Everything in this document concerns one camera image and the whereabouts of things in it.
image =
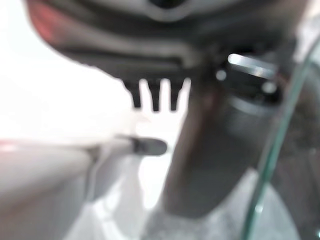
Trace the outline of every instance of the gray plastic part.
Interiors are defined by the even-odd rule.
[[[99,157],[89,173],[88,200],[104,196],[119,179],[134,153],[130,138],[115,138],[99,149]]]
[[[85,151],[44,145],[0,145],[0,239],[61,240],[81,212]]]

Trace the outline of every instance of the gray surface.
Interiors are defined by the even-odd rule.
[[[130,163],[128,156],[133,152],[134,142],[130,138],[116,137],[99,147],[98,158],[88,175],[88,201],[97,200],[110,190]]]
[[[186,220],[160,209],[151,214],[144,240],[237,240],[244,222],[257,173],[249,170],[231,195],[206,218]],[[277,193],[269,187],[253,239],[298,240],[293,221]]]
[[[0,144],[0,239],[61,240],[85,201],[81,150]]]
[[[64,240],[105,240],[101,222],[91,205],[85,205],[78,220]]]

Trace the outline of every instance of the white surface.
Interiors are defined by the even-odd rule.
[[[309,0],[309,1],[310,3],[305,13],[306,18],[312,18],[320,14],[320,0]]]
[[[50,49],[21,0],[0,2],[0,66],[1,139],[90,143],[129,125],[122,83]]]

